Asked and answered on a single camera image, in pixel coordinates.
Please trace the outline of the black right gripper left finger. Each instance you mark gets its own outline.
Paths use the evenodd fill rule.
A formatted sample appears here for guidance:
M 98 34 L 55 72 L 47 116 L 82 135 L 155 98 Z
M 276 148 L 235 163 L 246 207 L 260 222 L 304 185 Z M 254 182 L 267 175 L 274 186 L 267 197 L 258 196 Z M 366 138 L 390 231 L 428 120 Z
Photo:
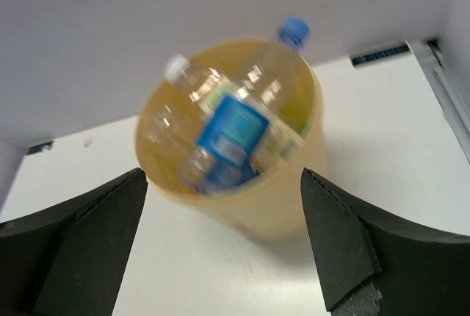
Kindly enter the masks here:
M 1 224 L 2 315 L 111 315 L 148 183 L 135 168 Z

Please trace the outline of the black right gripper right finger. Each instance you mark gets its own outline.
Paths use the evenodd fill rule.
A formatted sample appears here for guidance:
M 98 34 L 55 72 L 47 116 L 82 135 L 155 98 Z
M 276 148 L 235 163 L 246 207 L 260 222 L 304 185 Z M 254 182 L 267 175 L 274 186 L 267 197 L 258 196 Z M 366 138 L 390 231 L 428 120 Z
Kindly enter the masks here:
M 467 315 L 469 238 L 391 214 L 302 173 L 301 197 L 332 315 Z

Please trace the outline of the blue label water bottle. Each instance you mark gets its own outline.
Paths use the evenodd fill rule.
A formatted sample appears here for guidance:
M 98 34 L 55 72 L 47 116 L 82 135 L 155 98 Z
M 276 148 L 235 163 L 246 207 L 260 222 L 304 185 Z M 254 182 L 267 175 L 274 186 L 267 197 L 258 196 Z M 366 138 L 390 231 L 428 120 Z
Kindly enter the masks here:
M 185 159 L 179 179 L 185 187 L 203 195 L 213 195 L 243 185 L 258 175 L 249 161 L 238 168 L 196 148 Z

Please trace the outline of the blue label bottle off table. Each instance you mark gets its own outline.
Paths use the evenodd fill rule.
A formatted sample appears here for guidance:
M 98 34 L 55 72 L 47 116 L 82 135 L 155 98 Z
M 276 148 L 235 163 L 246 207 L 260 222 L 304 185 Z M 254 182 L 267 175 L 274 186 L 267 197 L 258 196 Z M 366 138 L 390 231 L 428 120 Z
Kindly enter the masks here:
M 185 186 L 202 194 L 218 193 L 274 166 L 280 141 L 297 130 L 281 110 L 294 91 L 300 51 L 309 35 L 303 19 L 288 17 L 275 39 L 242 58 L 181 169 Z

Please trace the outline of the clear white cap bottle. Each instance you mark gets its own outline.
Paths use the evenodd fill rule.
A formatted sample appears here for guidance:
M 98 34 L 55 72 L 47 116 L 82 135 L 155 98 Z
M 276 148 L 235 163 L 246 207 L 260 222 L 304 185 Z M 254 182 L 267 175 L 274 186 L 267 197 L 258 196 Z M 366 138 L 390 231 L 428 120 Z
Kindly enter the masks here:
M 238 168 L 253 159 L 269 167 L 287 159 L 303 143 L 290 125 L 215 69 L 196 68 L 175 55 L 165 67 L 164 78 L 202 112 L 196 148 L 218 159 Z

